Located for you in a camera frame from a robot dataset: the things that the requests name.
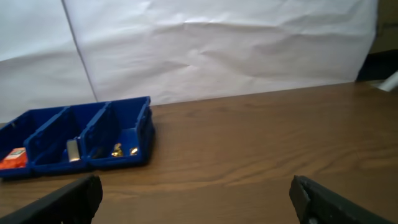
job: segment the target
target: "blue bin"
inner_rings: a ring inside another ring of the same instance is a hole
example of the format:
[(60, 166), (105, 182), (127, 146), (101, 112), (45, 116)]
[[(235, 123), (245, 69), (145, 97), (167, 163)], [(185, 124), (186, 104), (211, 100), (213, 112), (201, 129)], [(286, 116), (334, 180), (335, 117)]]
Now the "blue bin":
[[(26, 149), (33, 171), (39, 175), (54, 175), (86, 169), (86, 152), (81, 144), (81, 134), (105, 105), (104, 102), (64, 107), (59, 114), (26, 139)], [(78, 143), (80, 160), (69, 162), (67, 141), (72, 139), (76, 139)]]
[[(63, 110), (63, 107), (29, 110), (0, 129), (0, 161), (14, 148), (25, 147), (24, 141), (40, 128), (48, 119)], [(0, 177), (30, 175), (30, 164), (25, 168), (0, 169)]]
[[(98, 169), (143, 164), (150, 158), (154, 136), (150, 98), (140, 97), (108, 102), (82, 133), (89, 165)], [(120, 143), (123, 156), (113, 157)], [(130, 150), (137, 148), (135, 155)]]

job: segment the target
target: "white paper sheet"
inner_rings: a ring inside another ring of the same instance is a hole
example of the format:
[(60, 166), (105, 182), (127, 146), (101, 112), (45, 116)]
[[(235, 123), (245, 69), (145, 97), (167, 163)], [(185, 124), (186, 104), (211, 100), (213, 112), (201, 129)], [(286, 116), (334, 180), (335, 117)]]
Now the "white paper sheet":
[(0, 1), (0, 123), (95, 101), (61, 1)]
[(66, 3), (98, 99), (161, 104), (352, 82), (377, 1)]

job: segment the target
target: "brown tabletop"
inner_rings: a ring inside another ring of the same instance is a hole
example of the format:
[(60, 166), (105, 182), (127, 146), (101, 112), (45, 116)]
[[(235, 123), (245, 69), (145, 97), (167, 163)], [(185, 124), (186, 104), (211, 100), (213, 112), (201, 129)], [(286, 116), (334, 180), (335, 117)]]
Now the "brown tabletop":
[[(93, 223), (299, 223), (294, 174), (398, 222), (394, 95), (343, 84), (152, 108), (152, 162), (95, 172)], [(82, 175), (5, 182), (0, 215)]]

